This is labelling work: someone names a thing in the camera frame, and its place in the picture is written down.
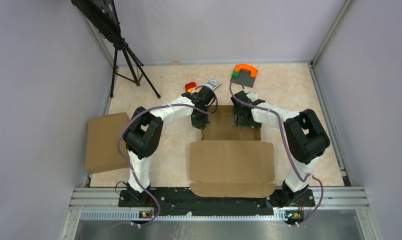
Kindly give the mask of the large cardboard box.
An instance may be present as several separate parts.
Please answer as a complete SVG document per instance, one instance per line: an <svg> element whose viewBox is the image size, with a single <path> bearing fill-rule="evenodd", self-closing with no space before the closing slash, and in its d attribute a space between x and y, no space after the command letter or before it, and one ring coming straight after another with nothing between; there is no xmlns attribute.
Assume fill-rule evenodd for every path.
<svg viewBox="0 0 402 240"><path fill-rule="evenodd" d="M274 145L259 128L233 124L233 106L208 117L201 140L189 146L191 191L204 198L266 198L275 190Z"/></svg>

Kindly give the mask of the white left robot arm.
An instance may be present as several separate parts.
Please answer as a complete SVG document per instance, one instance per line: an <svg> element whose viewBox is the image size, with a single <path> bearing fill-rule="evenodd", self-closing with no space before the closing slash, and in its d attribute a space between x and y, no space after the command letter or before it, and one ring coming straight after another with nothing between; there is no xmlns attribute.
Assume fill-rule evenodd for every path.
<svg viewBox="0 0 402 240"><path fill-rule="evenodd" d="M130 200L138 207L149 202L148 187L150 157L157 150L163 127L183 118L191 117L192 127L203 130L209 124L208 108L217 103L214 91L201 86L194 93L185 92L177 99L160 106L146 109L138 107L128 125L120 135L125 143L128 156L126 162L130 166L130 177L126 189Z"/></svg>

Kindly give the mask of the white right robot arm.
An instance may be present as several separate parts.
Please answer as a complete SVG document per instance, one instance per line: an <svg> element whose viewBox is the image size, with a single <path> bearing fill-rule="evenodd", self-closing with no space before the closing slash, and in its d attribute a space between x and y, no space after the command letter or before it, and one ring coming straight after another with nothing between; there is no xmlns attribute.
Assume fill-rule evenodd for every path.
<svg viewBox="0 0 402 240"><path fill-rule="evenodd" d="M291 170L282 183L282 200L296 206L308 189L314 166L330 146L330 139L312 109L294 111L259 99L244 90L231 95L234 124L259 129L263 124L279 129Z"/></svg>

